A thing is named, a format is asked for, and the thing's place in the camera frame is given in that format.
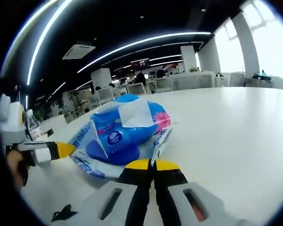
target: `column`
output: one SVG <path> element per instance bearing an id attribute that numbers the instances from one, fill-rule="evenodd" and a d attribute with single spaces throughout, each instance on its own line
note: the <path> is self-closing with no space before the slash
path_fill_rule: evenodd
<path id="1" fill-rule="evenodd" d="M 179 70 L 179 73 L 184 72 L 185 68 L 184 68 L 184 64 L 183 63 L 178 63 L 178 70 Z"/>
<path id="2" fill-rule="evenodd" d="M 202 70 L 210 72 L 221 72 L 219 55 L 215 38 L 212 38 L 201 50 L 198 52 L 200 66 Z"/>
<path id="3" fill-rule="evenodd" d="M 194 47 L 181 46 L 180 50 L 183 58 L 185 72 L 189 72 L 191 67 L 197 67 Z"/>
<path id="4" fill-rule="evenodd" d="M 235 29 L 238 34 L 240 41 L 244 65 L 245 65 L 245 76 L 253 76 L 254 73 L 260 72 L 258 55 L 255 47 L 253 37 L 251 35 L 250 27 L 248 26 L 243 13 L 239 13 L 235 18 L 232 19 Z"/>
<path id="5" fill-rule="evenodd" d="M 91 73 L 91 79 L 94 89 L 99 86 L 101 88 L 107 87 L 109 83 L 112 83 L 112 78 L 109 68 L 100 68 Z"/>

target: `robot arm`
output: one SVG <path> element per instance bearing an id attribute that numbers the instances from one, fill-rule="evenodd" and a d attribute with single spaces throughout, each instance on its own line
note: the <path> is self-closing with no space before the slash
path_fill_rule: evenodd
<path id="1" fill-rule="evenodd" d="M 156 201 L 165 226 L 251 226 L 225 211 L 221 199 L 197 183 L 188 183 L 172 162 L 137 160 L 119 179 L 92 193 L 70 218 L 55 216 L 52 225 L 142 226 L 154 180 Z"/>
<path id="2" fill-rule="evenodd" d="M 11 103 L 10 97 L 2 94 L 0 98 L 2 144 L 8 150 L 15 149 L 22 154 L 23 160 L 19 162 L 17 170 L 23 178 L 24 186 L 28 177 L 27 166 L 35 166 L 40 162 L 64 158 L 75 150 L 75 146 L 70 144 L 27 139 L 25 121 L 24 107 L 21 103 Z"/>

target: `monitor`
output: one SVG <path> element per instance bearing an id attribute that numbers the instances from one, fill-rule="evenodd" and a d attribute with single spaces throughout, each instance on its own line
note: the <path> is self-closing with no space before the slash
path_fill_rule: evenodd
<path id="1" fill-rule="evenodd" d="M 131 63 L 131 66 L 133 71 L 141 71 L 150 68 L 150 61 L 149 59 L 135 61 Z"/>
<path id="2" fill-rule="evenodd" d="M 126 82 L 126 79 L 127 79 L 127 78 L 121 78 L 119 84 L 120 84 L 120 85 L 123 85 L 123 84 Z"/>

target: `printed logo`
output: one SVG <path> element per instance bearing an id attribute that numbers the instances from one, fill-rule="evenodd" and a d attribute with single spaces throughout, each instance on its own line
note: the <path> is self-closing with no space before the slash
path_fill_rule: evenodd
<path id="1" fill-rule="evenodd" d="M 77 135 L 75 141 L 72 143 L 76 148 L 79 148 L 81 141 L 87 135 L 89 130 L 92 128 L 91 123 L 89 122 L 85 127 L 83 127 L 80 133 Z"/>
<path id="2" fill-rule="evenodd" d="M 119 131 L 113 131 L 108 135 L 108 144 L 115 145 L 118 141 L 122 140 L 123 136 Z"/>
<path id="3" fill-rule="evenodd" d="M 162 135 L 165 134 L 165 132 L 167 132 L 167 129 L 163 129 L 159 132 L 159 137 L 153 142 L 154 147 L 160 144 L 159 140 L 161 139 Z"/>

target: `water bottle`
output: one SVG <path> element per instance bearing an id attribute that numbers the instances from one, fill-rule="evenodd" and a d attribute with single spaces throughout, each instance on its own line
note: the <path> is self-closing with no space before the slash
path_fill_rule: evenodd
<path id="1" fill-rule="evenodd" d="M 26 112 L 26 117 L 27 117 L 27 129 L 31 136 L 31 139 L 37 140 L 40 136 L 43 135 L 43 133 L 41 131 L 39 122 L 36 120 L 36 118 L 33 115 L 32 109 L 29 109 Z"/>

